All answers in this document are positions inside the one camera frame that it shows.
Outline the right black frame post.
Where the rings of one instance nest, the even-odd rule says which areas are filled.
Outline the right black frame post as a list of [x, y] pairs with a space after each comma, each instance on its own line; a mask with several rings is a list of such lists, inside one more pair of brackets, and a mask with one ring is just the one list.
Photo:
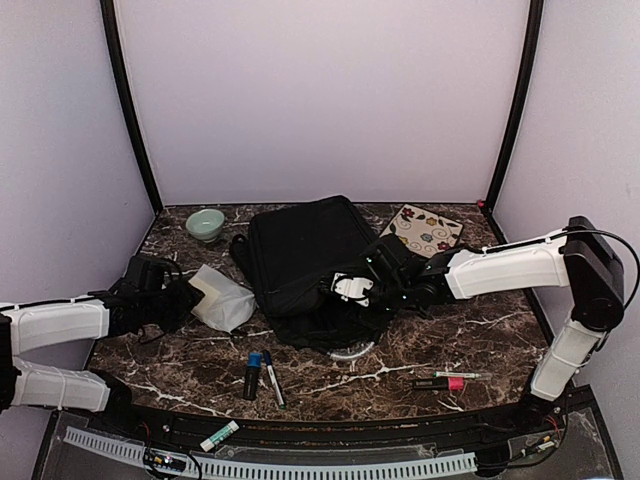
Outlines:
[[488, 215], [492, 215], [497, 206], [515, 148], [533, 73], [543, 12], [543, 0], [529, 1], [529, 10], [513, 97], [495, 168], [486, 197], [483, 201], [484, 210]]

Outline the black student backpack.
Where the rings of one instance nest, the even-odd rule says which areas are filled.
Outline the black student backpack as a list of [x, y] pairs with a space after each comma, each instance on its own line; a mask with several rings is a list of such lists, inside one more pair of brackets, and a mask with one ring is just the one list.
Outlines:
[[229, 253], [277, 338], [327, 353], [376, 343], [396, 312], [344, 301], [336, 275], [368, 277], [363, 253], [377, 236], [342, 195], [255, 215]]

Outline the pink cap black highlighter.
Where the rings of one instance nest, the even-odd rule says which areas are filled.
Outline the pink cap black highlighter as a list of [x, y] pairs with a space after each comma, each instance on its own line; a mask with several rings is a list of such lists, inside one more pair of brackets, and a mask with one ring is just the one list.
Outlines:
[[432, 377], [415, 379], [412, 389], [416, 391], [461, 391], [464, 389], [464, 379], [461, 377]]

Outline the blue cap black highlighter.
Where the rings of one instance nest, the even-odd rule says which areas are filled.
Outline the blue cap black highlighter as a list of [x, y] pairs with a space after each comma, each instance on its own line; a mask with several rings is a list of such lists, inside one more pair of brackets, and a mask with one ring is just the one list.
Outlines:
[[258, 385], [261, 375], [262, 354], [259, 352], [251, 352], [248, 356], [247, 366], [245, 369], [244, 386], [242, 398], [248, 401], [254, 401], [257, 398]]

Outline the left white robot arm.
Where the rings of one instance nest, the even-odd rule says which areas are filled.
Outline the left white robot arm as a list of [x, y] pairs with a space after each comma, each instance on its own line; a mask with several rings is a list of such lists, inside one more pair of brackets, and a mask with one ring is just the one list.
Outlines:
[[164, 334], [178, 330], [204, 292], [173, 260], [134, 255], [124, 275], [109, 289], [85, 295], [1, 307], [1, 408], [54, 407], [101, 412], [120, 436], [141, 427], [140, 412], [126, 401], [130, 389], [104, 372], [40, 365], [22, 354], [80, 340], [139, 333], [155, 325]]

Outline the white green glue stick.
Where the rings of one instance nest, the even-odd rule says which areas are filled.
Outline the white green glue stick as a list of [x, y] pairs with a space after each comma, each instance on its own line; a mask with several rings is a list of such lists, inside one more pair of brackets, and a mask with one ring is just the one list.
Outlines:
[[214, 447], [217, 447], [220, 443], [225, 441], [231, 435], [239, 430], [239, 425], [235, 420], [231, 420], [224, 427], [207, 437], [200, 443], [200, 448], [204, 452], [211, 451]]

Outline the small green circuit board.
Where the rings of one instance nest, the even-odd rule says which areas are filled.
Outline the small green circuit board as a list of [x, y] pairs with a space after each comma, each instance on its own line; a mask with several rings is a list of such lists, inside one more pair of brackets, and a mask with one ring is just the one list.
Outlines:
[[154, 473], [181, 474], [187, 466], [185, 460], [154, 449], [145, 450], [142, 459], [143, 464]]

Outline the thin white green pen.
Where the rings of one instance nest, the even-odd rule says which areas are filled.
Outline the thin white green pen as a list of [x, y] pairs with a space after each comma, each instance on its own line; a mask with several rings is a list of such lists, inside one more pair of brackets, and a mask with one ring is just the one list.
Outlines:
[[462, 378], [465, 380], [487, 381], [487, 380], [491, 380], [493, 375], [491, 373], [478, 373], [478, 372], [435, 371], [433, 373], [433, 377], [434, 378]]

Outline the black front table rail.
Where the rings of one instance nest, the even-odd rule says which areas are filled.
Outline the black front table rail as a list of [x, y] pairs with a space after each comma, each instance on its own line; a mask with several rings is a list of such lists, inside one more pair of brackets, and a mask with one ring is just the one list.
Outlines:
[[[233, 445], [293, 447], [374, 447], [434, 443], [444, 447], [502, 444], [519, 435], [553, 438], [566, 425], [564, 409], [556, 406], [545, 416], [525, 419], [518, 404], [458, 414], [380, 421], [289, 422], [238, 419]], [[117, 412], [89, 414], [89, 425], [114, 433], [131, 434], [154, 445], [196, 448], [230, 420], [127, 405]]]

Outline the black frame post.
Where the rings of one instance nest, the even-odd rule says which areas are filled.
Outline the black frame post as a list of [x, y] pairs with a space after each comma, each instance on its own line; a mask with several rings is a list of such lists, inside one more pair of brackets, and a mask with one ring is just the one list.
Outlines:
[[543, 0], [529, 1], [529, 10], [513, 97], [495, 168], [486, 197], [483, 201], [484, 210], [488, 215], [492, 215], [497, 206], [515, 148], [533, 73], [543, 12]]
[[163, 211], [164, 205], [152, 172], [151, 162], [134, 105], [116, 18], [116, 5], [113, 0], [100, 0], [99, 4], [111, 70], [129, 141], [152, 211], [155, 216], [158, 216]]

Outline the pale green ceramic bowl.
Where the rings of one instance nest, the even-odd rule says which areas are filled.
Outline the pale green ceramic bowl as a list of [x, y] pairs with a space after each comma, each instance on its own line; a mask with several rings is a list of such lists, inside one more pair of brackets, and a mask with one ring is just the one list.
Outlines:
[[193, 213], [186, 220], [188, 233], [196, 240], [210, 243], [222, 232], [226, 217], [217, 209], [203, 209]]

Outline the sticky notes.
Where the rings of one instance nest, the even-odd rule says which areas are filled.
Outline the sticky notes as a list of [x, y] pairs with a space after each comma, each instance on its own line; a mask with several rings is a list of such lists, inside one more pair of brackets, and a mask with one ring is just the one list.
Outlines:
[[245, 324], [256, 310], [255, 296], [249, 289], [206, 264], [189, 284], [204, 294], [191, 313], [214, 330], [231, 333]]

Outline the blue cap white pen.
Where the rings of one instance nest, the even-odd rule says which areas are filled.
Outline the blue cap white pen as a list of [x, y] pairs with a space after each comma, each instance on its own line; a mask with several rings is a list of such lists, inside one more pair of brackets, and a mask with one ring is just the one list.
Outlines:
[[264, 350], [262, 352], [262, 356], [266, 365], [266, 369], [267, 369], [267, 373], [269, 376], [269, 379], [271, 381], [272, 387], [274, 389], [274, 393], [275, 393], [275, 397], [276, 397], [276, 402], [278, 405], [278, 408], [280, 410], [285, 410], [286, 409], [286, 402], [283, 396], [283, 392], [281, 390], [280, 384], [278, 382], [278, 378], [276, 375], [276, 371], [274, 369], [273, 366], [273, 361], [272, 361], [272, 357], [271, 354], [268, 350]]

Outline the left black frame post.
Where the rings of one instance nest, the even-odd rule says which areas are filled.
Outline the left black frame post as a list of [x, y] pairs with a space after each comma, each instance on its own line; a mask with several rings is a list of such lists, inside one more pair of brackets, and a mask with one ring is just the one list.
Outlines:
[[151, 162], [134, 105], [116, 18], [116, 5], [113, 0], [100, 0], [99, 4], [111, 70], [129, 141], [152, 211], [155, 216], [158, 216], [163, 211], [164, 205], [152, 172]]

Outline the floral square plate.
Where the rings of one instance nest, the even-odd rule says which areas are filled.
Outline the floral square plate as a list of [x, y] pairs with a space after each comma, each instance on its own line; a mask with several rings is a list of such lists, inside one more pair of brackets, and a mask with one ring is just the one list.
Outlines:
[[393, 234], [413, 253], [431, 258], [455, 247], [463, 224], [414, 205], [403, 205], [380, 236]]

